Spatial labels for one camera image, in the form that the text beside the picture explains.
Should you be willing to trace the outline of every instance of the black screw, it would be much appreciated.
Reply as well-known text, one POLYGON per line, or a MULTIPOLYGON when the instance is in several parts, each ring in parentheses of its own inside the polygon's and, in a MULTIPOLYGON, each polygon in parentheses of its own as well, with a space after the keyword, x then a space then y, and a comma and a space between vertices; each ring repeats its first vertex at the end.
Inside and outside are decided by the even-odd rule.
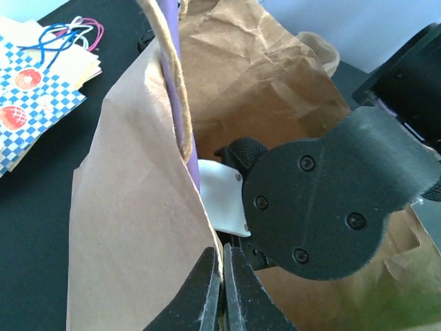
POLYGON ((361 230, 366 226, 366 219, 363 215, 352 212, 347 216, 346 219, 347 225, 353 230, 361 230))
POLYGON ((294 258, 297 262, 301 264, 304 264, 309 260, 308 253, 306 253, 306 251, 301 248, 297 248, 296 250, 294 250, 294 258))
POLYGON ((268 200, 266 200, 265 197, 257 197, 254 203, 256 204, 256 207, 260 210, 267 209, 268 207, 268 200))
POLYGON ((312 157, 303 157, 300 159, 300 167, 304 171, 311 171, 316 167, 316 162, 312 157))

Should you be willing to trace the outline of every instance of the bag handle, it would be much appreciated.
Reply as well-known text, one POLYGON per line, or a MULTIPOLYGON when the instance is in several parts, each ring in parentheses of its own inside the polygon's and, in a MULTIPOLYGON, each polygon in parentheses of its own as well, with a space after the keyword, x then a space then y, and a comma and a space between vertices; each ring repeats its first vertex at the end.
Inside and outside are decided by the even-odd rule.
MULTIPOLYGON (((181 153, 184 162, 187 163, 192 154, 193 127, 181 61, 179 60, 178 53, 173 45, 167 21, 165 20, 164 14, 159 8, 156 0, 138 0, 138 3, 147 17, 155 37, 158 39, 165 62, 170 68, 171 76, 177 91, 182 117, 182 141, 179 145, 179 152, 181 153)), ((185 16, 187 9, 187 0, 181 0, 181 10, 179 12, 180 18, 185 16)))

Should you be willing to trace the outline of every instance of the brown paper bag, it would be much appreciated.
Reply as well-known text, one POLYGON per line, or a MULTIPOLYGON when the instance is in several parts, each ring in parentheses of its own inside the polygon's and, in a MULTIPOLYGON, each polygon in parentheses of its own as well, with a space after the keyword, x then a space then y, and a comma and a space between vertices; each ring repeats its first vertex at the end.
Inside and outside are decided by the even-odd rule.
MULTIPOLYGON (((314 52, 256 0, 191 2, 181 54, 200 158, 243 136, 269 147, 319 137, 349 112, 314 52)), ((176 145, 160 58, 153 41, 109 91, 74 173, 68 330, 142 330, 216 242, 176 145)), ((394 216, 377 261, 352 277, 259 276, 301 330, 436 325, 440 257, 409 212, 394 216)))

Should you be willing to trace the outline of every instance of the blue and white checkered bag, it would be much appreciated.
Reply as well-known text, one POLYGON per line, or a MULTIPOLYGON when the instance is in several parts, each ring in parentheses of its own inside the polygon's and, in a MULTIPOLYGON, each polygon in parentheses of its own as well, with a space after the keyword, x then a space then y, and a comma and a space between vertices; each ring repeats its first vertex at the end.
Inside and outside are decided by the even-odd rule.
POLYGON ((85 97, 0 36, 0 177, 85 97))

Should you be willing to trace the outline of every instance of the white plastic part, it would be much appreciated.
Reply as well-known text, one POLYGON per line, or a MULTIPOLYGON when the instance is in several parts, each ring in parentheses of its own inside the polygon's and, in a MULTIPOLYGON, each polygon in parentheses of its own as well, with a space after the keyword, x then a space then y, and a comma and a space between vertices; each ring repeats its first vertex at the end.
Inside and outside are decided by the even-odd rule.
POLYGON ((198 160, 201 198, 215 230, 249 237, 242 204, 242 177, 236 169, 219 162, 198 160))

